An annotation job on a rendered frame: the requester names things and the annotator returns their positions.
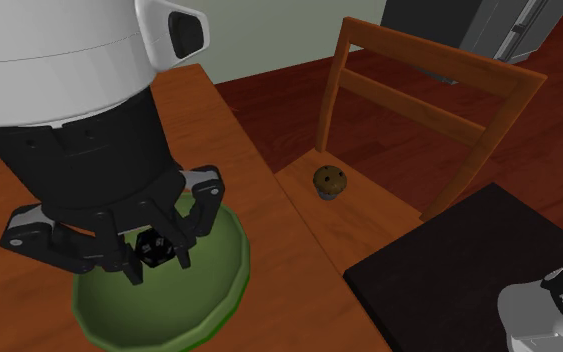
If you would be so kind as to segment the chocolate chip muffin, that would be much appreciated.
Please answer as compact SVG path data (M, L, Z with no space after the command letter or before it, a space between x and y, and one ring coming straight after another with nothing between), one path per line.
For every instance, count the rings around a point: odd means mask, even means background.
M314 172L313 184L322 200L333 200L345 190L347 176L336 166L324 165Z

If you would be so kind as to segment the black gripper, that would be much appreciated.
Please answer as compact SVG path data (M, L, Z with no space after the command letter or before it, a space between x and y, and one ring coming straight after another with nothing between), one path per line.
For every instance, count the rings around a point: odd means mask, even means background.
M140 202L158 206L155 229L187 269L189 250L210 234L225 191L215 166L179 170L149 89L59 128L0 127L0 159L43 205L12 212L2 248L74 274L97 266L122 272L133 285L143 282L142 263L117 229L147 225ZM184 189L195 202L182 217L175 202Z

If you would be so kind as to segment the wooden chair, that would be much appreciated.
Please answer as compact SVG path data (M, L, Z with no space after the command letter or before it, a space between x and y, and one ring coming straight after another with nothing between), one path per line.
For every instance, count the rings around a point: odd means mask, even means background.
M438 73L503 98L490 123L482 126L428 102L347 69L351 46ZM544 74L489 59L353 17L342 22L322 98L315 146L275 177L338 272L447 209L467 188L528 103L546 81ZM420 212L327 152L333 108L346 89L469 147L455 175ZM313 184L324 166L340 168L347 186L322 200Z

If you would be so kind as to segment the green bowl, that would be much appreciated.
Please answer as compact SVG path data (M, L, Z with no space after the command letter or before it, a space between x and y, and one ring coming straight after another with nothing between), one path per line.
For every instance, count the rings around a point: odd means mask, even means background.
M101 268L76 275L72 312L87 340L106 352L188 352L211 339L249 281L249 241L236 214L222 205L189 254L187 269L175 259L145 266L140 285Z

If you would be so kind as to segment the wooden table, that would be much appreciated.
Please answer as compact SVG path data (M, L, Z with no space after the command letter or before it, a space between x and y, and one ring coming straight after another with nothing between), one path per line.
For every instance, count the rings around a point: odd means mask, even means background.
M202 67L160 74L152 90L174 157L220 169L251 246L238 310L193 352L391 352ZM0 161L0 236L31 200ZM0 248L0 352L100 352L72 315L71 281Z

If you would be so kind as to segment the grey refrigerator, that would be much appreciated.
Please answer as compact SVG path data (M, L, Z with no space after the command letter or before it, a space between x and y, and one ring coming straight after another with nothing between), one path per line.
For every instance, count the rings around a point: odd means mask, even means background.
M508 64L525 61L563 16L563 0L386 0L381 25Z

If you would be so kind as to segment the black many-sided die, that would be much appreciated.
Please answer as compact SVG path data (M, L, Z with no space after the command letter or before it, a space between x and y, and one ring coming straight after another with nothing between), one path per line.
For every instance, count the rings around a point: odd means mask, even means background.
M137 234L135 253L150 268L158 267L175 257L172 244L153 228Z

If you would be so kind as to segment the black robot stand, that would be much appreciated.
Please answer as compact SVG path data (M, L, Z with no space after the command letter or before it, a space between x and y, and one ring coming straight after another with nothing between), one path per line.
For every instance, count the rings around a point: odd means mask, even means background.
M491 183L348 268L343 277L393 352L509 352L498 313L541 312L540 280L563 267L563 230Z

